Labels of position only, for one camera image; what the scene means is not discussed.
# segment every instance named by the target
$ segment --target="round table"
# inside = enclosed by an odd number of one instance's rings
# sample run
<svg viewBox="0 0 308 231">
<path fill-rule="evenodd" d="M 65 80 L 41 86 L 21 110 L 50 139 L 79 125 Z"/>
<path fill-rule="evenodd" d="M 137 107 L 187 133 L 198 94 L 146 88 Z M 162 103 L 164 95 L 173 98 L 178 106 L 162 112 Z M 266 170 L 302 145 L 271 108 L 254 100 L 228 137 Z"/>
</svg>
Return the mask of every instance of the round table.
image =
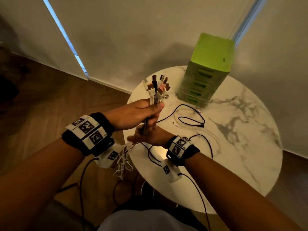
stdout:
<svg viewBox="0 0 308 231">
<path fill-rule="evenodd" d="M 161 74 L 167 76 L 171 86 L 170 97 L 164 100 L 165 108 L 160 113 L 160 119 L 169 116 L 178 105 L 187 104 L 176 97 L 186 68 L 176 66 L 154 73 L 158 78 Z M 140 83 L 128 103 L 145 98 L 149 95 Z M 196 108 L 204 117 L 204 128 L 178 121 L 179 116 L 201 121 L 198 114 L 185 106 L 157 125 L 175 135 L 204 135 L 213 149 L 214 161 L 238 175 L 263 196 L 268 194 L 280 173 L 282 148 L 278 128 L 262 101 L 239 81 L 227 76 L 205 108 L 187 105 Z M 135 128 L 124 131 L 125 141 L 134 132 Z M 210 157 L 209 146 L 202 137 L 194 137 L 192 142 Z M 151 152 L 159 160 L 166 159 L 166 150 L 162 147 L 152 147 Z M 188 178 L 182 177 L 169 183 L 163 169 L 148 159 L 147 149 L 141 144 L 135 146 L 130 156 L 141 176 L 159 193 L 181 206 L 204 212 L 201 198 Z M 191 178 L 184 167 L 179 168 Z M 203 194 L 202 197 L 207 212 L 216 214 Z"/>
</svg>

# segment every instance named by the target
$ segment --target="person's right arm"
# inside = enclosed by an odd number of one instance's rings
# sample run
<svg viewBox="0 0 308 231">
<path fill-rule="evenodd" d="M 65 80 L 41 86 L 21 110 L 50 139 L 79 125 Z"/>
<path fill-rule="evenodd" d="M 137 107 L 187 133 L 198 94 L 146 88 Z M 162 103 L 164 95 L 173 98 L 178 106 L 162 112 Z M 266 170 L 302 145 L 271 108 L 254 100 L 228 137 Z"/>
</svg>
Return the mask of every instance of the person's right arm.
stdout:
<svg viewBox="0 0 308 231">
<path fill-rule="evenodd" d="M 166 148 L 174 135 L 155 127 L 127 140 Z M 185 159 L 185 168 L 230 230 L 301 230 L 289 217 L 244 180 L 202 153 Z"/>
</svg>

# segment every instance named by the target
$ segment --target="black pants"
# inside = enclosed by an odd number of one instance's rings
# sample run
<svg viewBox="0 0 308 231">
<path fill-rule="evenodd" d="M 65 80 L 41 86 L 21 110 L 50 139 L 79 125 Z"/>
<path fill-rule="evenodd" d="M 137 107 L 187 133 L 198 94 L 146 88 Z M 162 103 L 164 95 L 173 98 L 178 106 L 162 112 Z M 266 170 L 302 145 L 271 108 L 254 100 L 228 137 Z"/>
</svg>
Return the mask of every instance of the black pants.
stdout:
<svg viewBox="0 0 308 231">
<path fill-rule="evenodd" d="M 127 202 L 121 204 L 117 207 L 113 213 L 121 211 L 121 210 L 135 210 L 135 211 L 144 211 L 144 210 L 164 210 L 178 221 L 183 224 L 189 225 L 199 231 L 208 231 L 206 227 L 198 221 L 198 219 L 194 216 L 191 210 L 178 207 L 178 208 L 160 208 L 157 203 L 154 202 L 153 199 L 149 199 L 142 195 L 137 195 L 133 198 L 130 198 Z"/>
</svg>

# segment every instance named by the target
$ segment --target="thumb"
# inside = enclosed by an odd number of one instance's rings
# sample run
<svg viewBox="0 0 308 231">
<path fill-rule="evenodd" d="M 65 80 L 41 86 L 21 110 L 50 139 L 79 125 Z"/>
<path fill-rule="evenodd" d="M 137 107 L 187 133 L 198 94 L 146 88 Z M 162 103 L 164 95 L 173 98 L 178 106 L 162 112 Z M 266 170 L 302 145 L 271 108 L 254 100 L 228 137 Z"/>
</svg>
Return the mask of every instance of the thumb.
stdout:
<svg viewBox="0 0 308 231">
<path fill-rule="evenodd" d="M 128 136 L 127 137 L 127 141 L 130 141 L 130 142 L 133 142 L 133 143 L 146 142 L 147 141 L 147 136 L 135 133 L 132 136 Z"/>
<path fill-rule="evenodd" d="M 164 102 L 159 102 L 158 104 L 151 105 L 143 109 L 142 115 L 144 118 L 152 116 L 157 112 L 160 112 L 165 107 Z"/>
</svg>

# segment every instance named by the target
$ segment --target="wooden floor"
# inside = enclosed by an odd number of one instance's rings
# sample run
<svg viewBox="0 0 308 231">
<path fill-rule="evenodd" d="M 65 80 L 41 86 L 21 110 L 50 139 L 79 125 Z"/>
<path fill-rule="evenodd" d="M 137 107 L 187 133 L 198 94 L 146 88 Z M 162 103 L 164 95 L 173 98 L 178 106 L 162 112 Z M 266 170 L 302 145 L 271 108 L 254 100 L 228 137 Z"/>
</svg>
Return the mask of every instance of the wooden floor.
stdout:
<svg viewBox="0 0 308 231">
<path fill-rule="evenodd" d="M 64 127 L 83 114 L 125 105 L 129 98 L 129 94 L 30 60 L 26 60 L 26 64 L 31 74 L 18 85 L 20 94 L 13 101 L 0 104 L 0 110 L 6 111 L 0 116 L 1 174 L 59 138 Z M 122 132 L 114 133 L 114 138 L 124 142 Z M 86 157 L 64 186 L 80 181 L 82 170 L 90 158 Z M 116 208 L 112 192 L 118 179 L 113 173 L 113 169 L 99 168 L 94 162 L 85 173 L 82 189 L 85 217 L 94 225 L 100 225 Z M 136 175 L 134 170 L 127 179 L 133 181 Z M 138 194 L 142 182 L 139 175 L 135 194 Z M 120 183 L 115 191 L 117 203 L 130 198 L 131 190 L 129 182 Z M 308 230 L 308 160 L 284 152 L 281 174 L 267 198 Z M 81 213 L 79 187 L 57 194 L 55 199 Z M 195 215 L 205 223 L 204 214 Z M 217 215 L 211 215 L 210 222 L 212 230 L 227 230 Z"/>
</svg>

